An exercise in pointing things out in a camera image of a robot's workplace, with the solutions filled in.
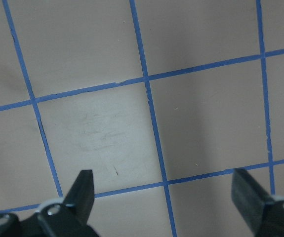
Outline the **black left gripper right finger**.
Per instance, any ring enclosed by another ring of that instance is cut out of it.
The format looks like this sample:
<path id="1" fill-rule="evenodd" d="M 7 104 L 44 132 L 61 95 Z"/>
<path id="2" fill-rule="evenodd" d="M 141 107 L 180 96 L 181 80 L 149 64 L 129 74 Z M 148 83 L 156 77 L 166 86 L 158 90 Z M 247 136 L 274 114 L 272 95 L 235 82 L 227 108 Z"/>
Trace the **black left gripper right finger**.
<path id="1" fill-rule="evenodd" d="M 284 196 L 269 194 L 248 171 L 236 168 L 231 199 L 255 237 L 284 237 Z"/>

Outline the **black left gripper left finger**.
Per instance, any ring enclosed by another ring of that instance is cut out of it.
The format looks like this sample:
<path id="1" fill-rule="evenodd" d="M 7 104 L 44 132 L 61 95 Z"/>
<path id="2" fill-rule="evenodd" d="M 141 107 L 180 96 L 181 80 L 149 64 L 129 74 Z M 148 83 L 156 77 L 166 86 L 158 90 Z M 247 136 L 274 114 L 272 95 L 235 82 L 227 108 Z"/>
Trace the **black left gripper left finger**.
<path id="1" fill-rule="evenodd" d="M 92 237 L 87 224 L 94 204 L 92 170 L 82 170 L 64 198 L 45 201 L 37 210 L 38 223 L 47 237 Z"/>

